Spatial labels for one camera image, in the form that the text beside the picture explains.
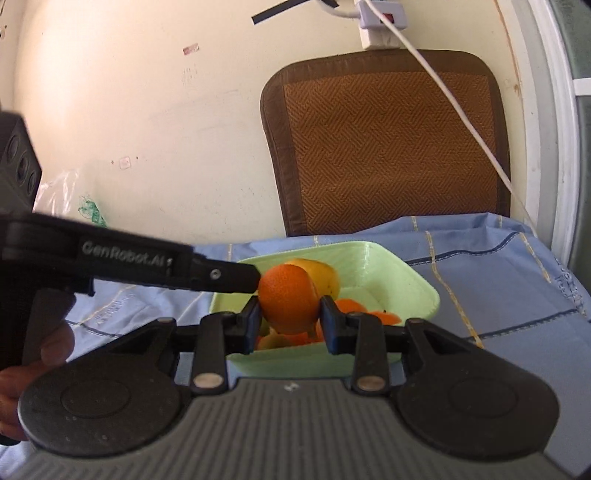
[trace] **blue tablecloth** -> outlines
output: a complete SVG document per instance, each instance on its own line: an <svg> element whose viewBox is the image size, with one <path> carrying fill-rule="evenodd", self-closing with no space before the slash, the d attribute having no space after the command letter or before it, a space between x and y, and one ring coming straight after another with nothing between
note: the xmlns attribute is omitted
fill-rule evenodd
<svg viewBox="0 0 591 480"><path fill-rule="evenodd" d="M490 214L402 218L354 235L196 250L237 261L351 240L383 245L433 285L441 297L434 323L472 341L477 335L487 350L548 382L560 400L560 420L547 454L575 475L591 463L591 297L524 225ZM180 325L197 323L212 298L103 281L96 289L93 298L79 298L68 316L76 333L72 358L160 316L174 316ZM402 381L399 364L392 376ZM8 476L29 452L27 444L0 450L0 476Z"/></svg>

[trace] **light green bowl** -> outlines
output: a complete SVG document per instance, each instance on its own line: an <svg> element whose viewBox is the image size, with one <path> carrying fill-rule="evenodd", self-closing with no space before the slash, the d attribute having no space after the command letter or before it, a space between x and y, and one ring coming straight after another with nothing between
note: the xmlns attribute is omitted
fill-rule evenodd
<svg viewBox="0 0 591 480"><path fill-rule="evenodd" d="M392 252L372 242L344 242L291 250L240 261L256 265L261 274L293 258L319 260L331 265L341 283L340 298L354 299L370 312L386 310L406 321L431 319L439 309L439 294L426 280ZM216 293L211 313L239 312L250 295ZM390 363L400 359L389 353ZM323 343L256 351L228 356L241 374L260 378L348 377L353 355L331 355Z"/></svg>

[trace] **orange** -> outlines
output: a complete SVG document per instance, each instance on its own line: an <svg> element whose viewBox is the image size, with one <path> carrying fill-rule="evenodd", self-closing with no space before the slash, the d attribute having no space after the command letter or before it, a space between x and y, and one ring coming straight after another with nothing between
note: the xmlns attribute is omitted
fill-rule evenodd
<svg viewBox="0 0 591 480"><path fill-rule="evenodd" d="M320 299L310 276L296 265L277 265L259 282L263 316L277 333L297 335L314 328Z"/></svg>
<svg viewBox="0 0 591 480"><path fill-rule="evenodd" d="M297 335L286 335L286 337L293 346L309 345L314 342L314 340L308 336L307 332L298 333Z"/></svg>
<svg viewBox="0 0 591 480"><path fill-rule="evenodd" d="M258 346L256 347L257 350L273 350L275 348L283 348L286 346L291 346L291 342L287 335L279 335L277 333L272 333L267 335L266 337L261 338Z"/></svg>
<svg viewBox="0 0 591 480"><path fill-rule="evenodd" d="M382 325L398 325L402 323L402 319L395 313L388 312L369 312L370 315L375 315L382 322Z"/></svg>
<svg viewBox="0 0 591 480"><path fill-rule="evenodd" d="M337 308L343 313L351 313L351 312L367 313L367 311L368 311L358 301L354 301L351 299L338 299L338 300L335 300L335 304L336 304Z"/></svg>

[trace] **human hand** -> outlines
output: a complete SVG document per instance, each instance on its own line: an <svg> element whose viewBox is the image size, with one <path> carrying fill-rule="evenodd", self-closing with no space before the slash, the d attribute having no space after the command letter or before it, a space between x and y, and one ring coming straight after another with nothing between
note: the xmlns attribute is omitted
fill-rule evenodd
<svg viewBox="0 0 591 480"><path fill-rule="evenodd" d="M26 367L10 367L0 372L0 435L26 440L18 421L18 399L36 378L66 363L74 350L74 333L67 323L41 343L41 361Z"/></svg>

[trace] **power strip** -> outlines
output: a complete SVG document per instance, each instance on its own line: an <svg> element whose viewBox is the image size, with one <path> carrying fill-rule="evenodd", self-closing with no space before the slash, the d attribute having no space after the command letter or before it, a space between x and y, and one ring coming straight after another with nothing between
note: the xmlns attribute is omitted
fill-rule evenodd
<svg viewBox="0 0 591 480"><path fill-rule="evenodd" d="M372 0L372 3L399 30L404 30L408 26L404 7L400 3L387 0ZM357 0L355 7L359 12L359 36L364 50L401 47L397 37L386 28L363 0Z"/></svg>

